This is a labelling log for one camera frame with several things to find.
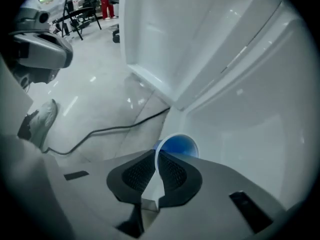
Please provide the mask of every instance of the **plastic cup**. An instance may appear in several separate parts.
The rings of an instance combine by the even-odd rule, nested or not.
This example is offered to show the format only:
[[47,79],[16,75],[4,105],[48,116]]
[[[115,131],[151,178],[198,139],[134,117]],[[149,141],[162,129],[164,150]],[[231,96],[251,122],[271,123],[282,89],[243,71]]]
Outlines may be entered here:
[[174,133],[162,140],[158,140],[153,146],[155,150],[154,165],[155,170],[159,174],[158,156],[159,151],[163,150],[168,153],[178,153],[186,156],[198,158],[198,146],[194,139],[183,133]]

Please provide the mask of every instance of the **tiled floor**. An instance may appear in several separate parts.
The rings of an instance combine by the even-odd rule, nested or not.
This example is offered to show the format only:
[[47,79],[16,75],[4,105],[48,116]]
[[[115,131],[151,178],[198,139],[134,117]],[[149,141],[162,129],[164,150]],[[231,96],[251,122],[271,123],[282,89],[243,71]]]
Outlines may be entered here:
[[[66,152],[88,132],[134,124],[168,107],[147,88],[121,60],[120,44],[113,43],[109,26],[118,19],[93,22],[69,38],[73,61],[49,84],[30,86],[33,112],[48,99],[55,99],[58,116],[44,145]],[[131,130],[96,134],[68,156],[52,154],[60,166],[101,161],[150,149],[158,140],[165,114]]]

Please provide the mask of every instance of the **white shoe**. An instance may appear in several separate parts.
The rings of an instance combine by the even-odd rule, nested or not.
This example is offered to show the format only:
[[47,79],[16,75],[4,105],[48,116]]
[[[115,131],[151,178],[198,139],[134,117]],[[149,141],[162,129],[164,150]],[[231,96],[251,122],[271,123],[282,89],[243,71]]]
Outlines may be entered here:
[[58,106],[56,101],[51,99],[30,115],[29,130],[31,138],[29,141],[31,143],[40,149],[42,148],[47,133],[56,120],[57,114]]

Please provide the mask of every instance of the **chair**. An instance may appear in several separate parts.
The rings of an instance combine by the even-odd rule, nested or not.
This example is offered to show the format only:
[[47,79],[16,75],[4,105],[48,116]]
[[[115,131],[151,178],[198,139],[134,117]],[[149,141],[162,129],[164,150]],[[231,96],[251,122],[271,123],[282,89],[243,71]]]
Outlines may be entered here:
[[81,40],[83,40],[83,38],[82,38],[81,34],[79,33],[79,29],[81,30],[81,33],[82,33],[82,29],[87,27],[91,23],[91,21],[85,21],[85,22],[79,23],[79,22],[77,22],[76,19],[73,19],[73,17],[76,17],[81,14],[84,14],[86,17],[87,16],[94,16],[94,18],[95,18],[96,22],[98,23],[98,26],[101,30],[101,26],[99,24],[99,21],[98,21],[97,15],[96,15],[96,7],[93,6],[93,4],[95,4],[95,3],[92,3],[92,0],[90,0],[91,6],[83,7],[81,9],[73,10],[73,11],[70,11],[70,9],[67,6],[67,2],[68,2],[68,0],[65,0],[62,18],[58,19],[57,22],[62,21],[62,25],[63,25],[65,20],[70,19],[71,23],[72,23],[72,27],[76,30],[76,32],[78,33]]

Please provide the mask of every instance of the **black cable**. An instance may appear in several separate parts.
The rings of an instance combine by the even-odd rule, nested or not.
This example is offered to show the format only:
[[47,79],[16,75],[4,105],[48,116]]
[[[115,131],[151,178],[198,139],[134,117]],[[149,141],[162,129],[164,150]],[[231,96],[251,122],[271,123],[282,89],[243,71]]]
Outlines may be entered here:
[[170,107],[162,110],[161,112],[159,112],[159,113],[157,113],[157,114],[154,114],[154,115],[152,115],[152,116],[149,116],[149,117],[147,117],[146,119],[143,119],[143,120],[140,121],[140,122],[137,122],[137,123],[135,123],[135,124],[132,124],[132,125],[128,125],[128,126],[114,126],[114,127],[109,127],[109,128],[103,128],[103,129],[93,130],[93,131],[89,132],[77,145],[75,145],[73,148],[71,148],[68,152],[63,153],[63,152],[56,151],[56,150],[54,150],[54,149],[51,148],[51,147],[48,147],[48,148],[46,149],[46,151],[44,151],[44,152],[42,152],[42,153],[46,154],[46,153],[48,153],[49,151],[53,151],[53,152],[55,152],[55,153],[57,153],[57,154],[59,154],[59,155],[64,155],[64,156],[65,156],[65,155],[68,155],[68,154],[72,153],[73,151],[75,151],[78,147],[80,147],[80,146],[82,145],[82,143],[84,143],[84,142],[90,137],[90,135],[92,135],[92,134],[100,133],[100,132],[105,132],[105,131],[110,131],[110,130],[129,129],[129,128],[132,128],[132,127],[136,127],[136,126],[139,126],[139,125],[143,124],[144,122],[146,122],[146,121],[148,121],[148,120],[150,120],[150,119],[152,119],[152,118],[155,118],[155,117],[157,117],[157,116],[160,116],[161,114],[163,114],[164,112],[168,111],[169,109],[170,109]]

